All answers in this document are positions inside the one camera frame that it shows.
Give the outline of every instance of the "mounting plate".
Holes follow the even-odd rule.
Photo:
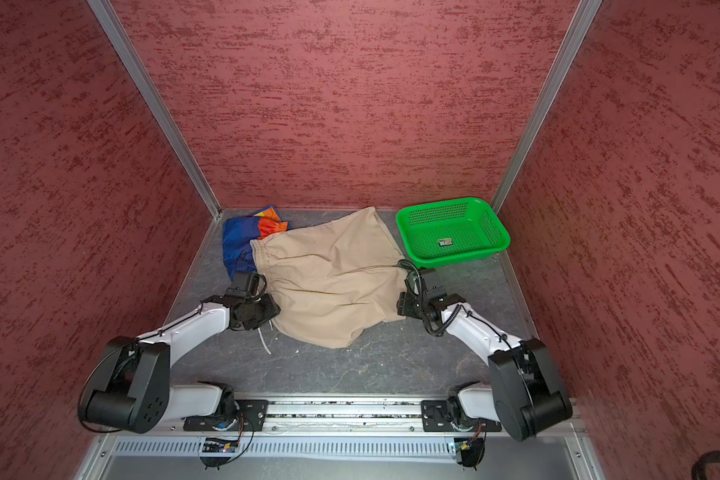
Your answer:
[[[448,413],[448,407],[446,406],[446,400],[423,400],[422,401],[422,423],[424,424],[425,432],[459,432],[451,424],[450,420],[446,419]],[[500,432],[501,424],[499,422],[492,422],[480,418],[480,424],[482,432]],[[472,429],[467,432],[476,432],[478,425],[475,423]]]
[[[269,405],[267,400],[237,400],[240,407],[240,413],[246,418],[246,424],[243,427],[245,432],[260,432],[266,420],[266,408]],[[202,417],[187,417],[184,420],[185,432],[216,432],[210,424],[206,423]]]

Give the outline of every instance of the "green plastic basket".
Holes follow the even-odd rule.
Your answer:
[[[422,268],[485,258],[509,246],[507,229],[479,198],[406,206],[396,220],[405,249]]]

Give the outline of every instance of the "white drawstring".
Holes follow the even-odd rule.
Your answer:
[[[264,350],[266,350],[266,352],[269,353],[269,355],[271,355],[272,352],[269,351],[269,349],[266,347],[266,343],[264,343],[264,335],[262,334],[261,327],[257,328],[257,330],[259,331],[259,338],[262,340],[262,345],[264,345]]]

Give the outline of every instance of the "gray floor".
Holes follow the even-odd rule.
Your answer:
[[[341,218],[350,210],[278,209],[289,228],[318,225]],[[228,210],[226,217],[248,210]],[[394,222],[395,212],[380,217],[404,251]],[[528,338],[529,333],[512,301],[496,256],[438,268],[449,293],[459,293],[482,316],[504,330]],[[177,317],[191,312],[214,294],[223,294],[230,280],[222,263],[221,230],[204,258]],[[257,332],[225,331],[187,353],[171,371],[173,384],[197,380],[226,382],[250,393],[374,393],[439,395],[466,382],[486,381],[488,368],[460,340],[445,334],[428,335],[420,320],[379,323],[366,329],[346,349],[332,350],[294,340],[269,326],[262,328],[272,355]]]

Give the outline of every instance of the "orange fabric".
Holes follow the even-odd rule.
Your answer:
[[[286,230],[288,230],[288,222],[276,222],[267,216],[259,219],[259,233],[261,233],[259,240],[262,240],[266,236],[276,234],[278,232],[284,232]]]
[[[277,210],[275,210],[274,206],[268,206],[267,208],[260,211],[258,214],[254,214],[253,216],[263,216],[265,218],[271,218],[275,222],[282,222],[282,220],[280,220],[280,216],[277,214]]]

